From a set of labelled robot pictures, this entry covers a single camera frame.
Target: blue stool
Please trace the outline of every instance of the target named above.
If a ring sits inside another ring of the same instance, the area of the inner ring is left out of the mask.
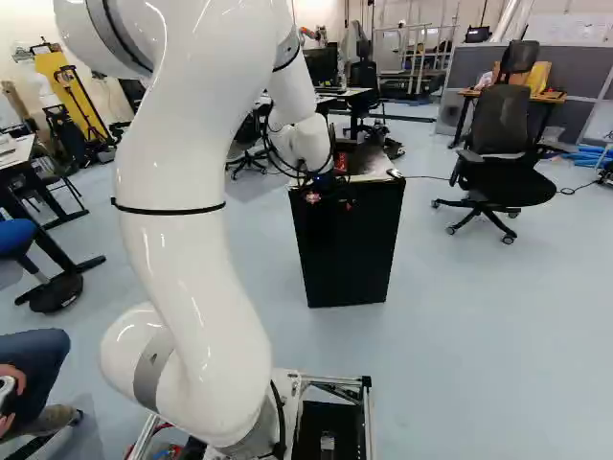
[[[38,227],[24,218],[0,220],[0,260],[13,260],[40,283],[30,295],[30,309],[42,313],[62,310],[75,302],[83,291],[83,278],[78,273],[64,272],[47,278],[28,258],[27,253],[34,242]]]

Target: computer screen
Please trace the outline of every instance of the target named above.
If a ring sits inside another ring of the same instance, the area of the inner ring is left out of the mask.
[[[334,43],[326,48],[303,50],[306,67],[314,86],[338,85],[338,49]]]

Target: gray partition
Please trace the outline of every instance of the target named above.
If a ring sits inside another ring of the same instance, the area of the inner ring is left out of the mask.
[[[457,47],[447,78],[448,88],[467,88],[490,71],[507,48],[505,45],[482,47]]]
[[[441,100],[437,133],[455,132],[459,117],[453,115],[459,113],[463,103],[458,90],[474,85],[481,75],[491,70],[506,47],[507,44],[480,43],[455,48]],[[549,126],[565,128],[561,141],[580,142],[595,106],[603,99],[613,101],[613,47],[541,44],[538,60],[552,63],[548,85],[568,93],[567,102],[556,106]],[[533,104],[532,109],[536,114],[541,111],[537,105]],[[470,116],[466,117],[466,124],[470,124]]]
[[[613,48],[541,46],[538,60],[552,63],[550,86],[569,96],[597,99],[613,64]]]

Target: black box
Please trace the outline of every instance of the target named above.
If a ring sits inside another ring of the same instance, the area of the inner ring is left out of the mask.
[[[314,204],[289,190],[309,307],[385,302],[405,185],[355,178]]]

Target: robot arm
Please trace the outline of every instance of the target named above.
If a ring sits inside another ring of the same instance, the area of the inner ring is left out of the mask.
[[[102,341],[116,389],[236,457],[270,451],[270,343],[228,253],[224,163],[264,87],[271,123],[329,168],[326,123],[285,0],[54,0],[66,45],[107,75],[150,78],[116,156],[115,205],[149,302]]]

